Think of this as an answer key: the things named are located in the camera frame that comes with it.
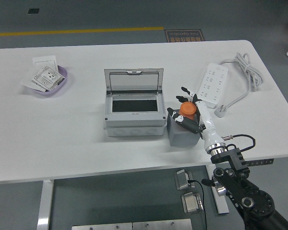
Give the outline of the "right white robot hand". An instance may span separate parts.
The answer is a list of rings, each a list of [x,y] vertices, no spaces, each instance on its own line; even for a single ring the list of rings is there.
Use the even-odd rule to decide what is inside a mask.
[[[226,151],[225,141],[216,133],[215,125],[205,102],[198,99],[196,93],[193,91],[185,87],[181,89],[191,97],[191,103],[197,107],[197,121],[180,115],[170,107],[167,109],[169,116],[184,129],[195,134],[200,133],[204,140],[204,149],[208,154],[214,156]]]

